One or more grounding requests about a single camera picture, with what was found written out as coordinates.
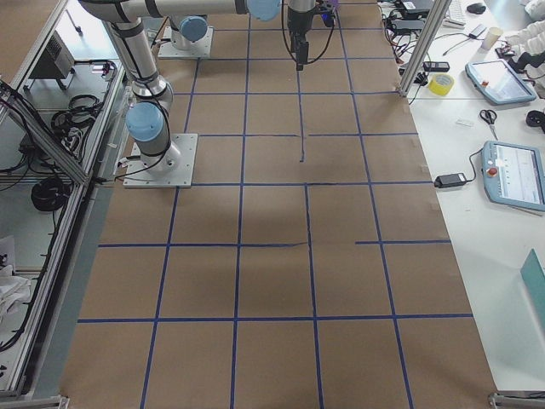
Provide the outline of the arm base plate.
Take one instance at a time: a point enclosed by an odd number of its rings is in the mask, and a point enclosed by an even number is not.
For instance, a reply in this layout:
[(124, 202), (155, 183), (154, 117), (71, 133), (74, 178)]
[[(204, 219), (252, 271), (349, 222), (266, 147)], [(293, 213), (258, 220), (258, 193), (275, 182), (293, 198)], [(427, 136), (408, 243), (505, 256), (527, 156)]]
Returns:
[(208, 27), (206, 34), (196, 42), (173, 32), (170, 26), (164, 29), (158, 58), (163, 60), (196, 60), (209, 59), (212, 49), (214, 28)]
[(131, 154), (141, 157), (129, 162), (127, 168), (129, 175), (124, 177), (123, 186), (126, 188), (189, 188), (192, 185), (197, 148), (197, 134), (172, 134), (170, 148), (165, 156), (150, 170), (146, 170), (159, 157), (152, 160), (151, 157), (142, 156), (134, 142)]

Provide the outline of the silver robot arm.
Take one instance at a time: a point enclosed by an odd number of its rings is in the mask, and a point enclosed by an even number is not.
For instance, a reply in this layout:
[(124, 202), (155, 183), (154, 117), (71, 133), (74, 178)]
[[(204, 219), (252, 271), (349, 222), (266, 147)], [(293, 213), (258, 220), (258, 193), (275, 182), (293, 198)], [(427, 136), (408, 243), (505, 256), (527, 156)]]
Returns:
[(311, 64), (307, 33), (315, 1), (83, 1), (101, 20), (127, 70), (133, 95), (169, 109), (175, 77), (159, 60), (177, 68), (191, 60), (195, 78), (223, 69), (251, 78), (292, 63)]
[(172, 15), (169, 17), (168, 39), (176, 49), (189, 50), (208, 31), (206, 14)]

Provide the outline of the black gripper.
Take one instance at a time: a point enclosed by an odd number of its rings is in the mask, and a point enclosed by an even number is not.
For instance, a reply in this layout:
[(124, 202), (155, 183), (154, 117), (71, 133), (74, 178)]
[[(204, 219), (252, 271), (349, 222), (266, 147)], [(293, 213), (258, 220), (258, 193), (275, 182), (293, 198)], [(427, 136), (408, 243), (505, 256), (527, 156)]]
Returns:
[(309, 43), (306, 35), (312, 29), (312, 16), (289, 16), (290, 53), (295, 54), (297, 71), (302, 71), (308, 63)]

